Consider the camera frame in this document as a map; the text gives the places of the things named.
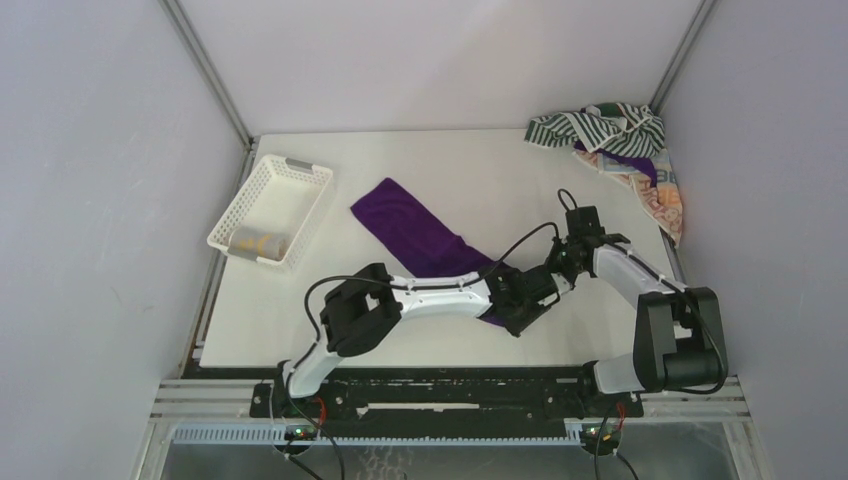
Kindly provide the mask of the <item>purple towel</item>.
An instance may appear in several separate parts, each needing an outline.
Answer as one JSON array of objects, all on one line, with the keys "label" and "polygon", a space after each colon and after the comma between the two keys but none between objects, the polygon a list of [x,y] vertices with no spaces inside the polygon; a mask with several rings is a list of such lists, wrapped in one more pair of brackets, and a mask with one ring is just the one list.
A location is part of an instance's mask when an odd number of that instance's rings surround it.
[{"label": "purple towel", "polygon": [[382,180],[350,210],[416,278],[484,272],[494,263],[391,178]]}]

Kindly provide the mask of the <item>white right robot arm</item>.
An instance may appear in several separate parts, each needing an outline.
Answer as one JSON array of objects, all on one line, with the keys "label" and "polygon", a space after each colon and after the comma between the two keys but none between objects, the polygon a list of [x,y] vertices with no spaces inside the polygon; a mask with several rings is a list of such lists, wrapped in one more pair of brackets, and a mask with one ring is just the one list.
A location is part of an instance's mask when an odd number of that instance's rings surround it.
[{"label": "white right robot arm", "polygon": [[586,365],[588,381],[577,391],[582,410],[605,415],[624,393],[720,390],[728,365],[715,292],[666,277],[624,235],[607,232],[594,206],[567,210],[565,222],[547,267],[569,286],[582,274],[605,281],[636,313],[631,353]]}]

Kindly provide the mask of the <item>white plastic basket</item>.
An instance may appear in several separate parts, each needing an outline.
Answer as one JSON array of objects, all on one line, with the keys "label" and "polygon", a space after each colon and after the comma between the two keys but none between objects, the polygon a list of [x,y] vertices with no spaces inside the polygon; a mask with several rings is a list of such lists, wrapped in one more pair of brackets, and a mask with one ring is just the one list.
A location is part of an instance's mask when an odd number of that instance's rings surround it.
[{"label": "white plastic basket", "polygon": [[[207,236],[207,244],[228,257],[290,272],[305,256],[335,192],[331,169],[279,155],[265,155]],[[241,226],[285,234],[289,243],[283,260],[251,260],[228,253],[229,237]]]}]

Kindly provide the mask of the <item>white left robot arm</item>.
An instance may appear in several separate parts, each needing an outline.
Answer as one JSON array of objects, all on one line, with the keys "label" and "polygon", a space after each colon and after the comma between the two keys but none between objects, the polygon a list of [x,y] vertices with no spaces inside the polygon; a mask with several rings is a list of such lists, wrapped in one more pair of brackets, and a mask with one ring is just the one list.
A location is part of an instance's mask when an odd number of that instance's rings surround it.
[{"label": "white left robot arm", "polygon": [[283,365],[274,392],[274,404],[290,417],[310,409],[312,395],[342,360],[374,350],[404,321],[443,315],[493,319],[518,337],[575,283],[545,265],[407,278],[390,274],[382,263],[330,280],[336,286],[325,295],[322,310],[308,317],[316,339],[300,359]]}]

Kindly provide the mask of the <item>yellow grey patterned towel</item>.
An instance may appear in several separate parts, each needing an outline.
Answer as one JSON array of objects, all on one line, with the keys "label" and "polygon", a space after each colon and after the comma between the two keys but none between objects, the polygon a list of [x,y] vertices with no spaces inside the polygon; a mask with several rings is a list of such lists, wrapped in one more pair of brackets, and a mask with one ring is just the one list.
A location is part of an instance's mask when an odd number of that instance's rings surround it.
[{"label": "yellow grey patterned towel", "polygon": [[279,262],[286,254],[288,243],[283,233],[241,226],[231,233],[227,252],[251,260]]}]

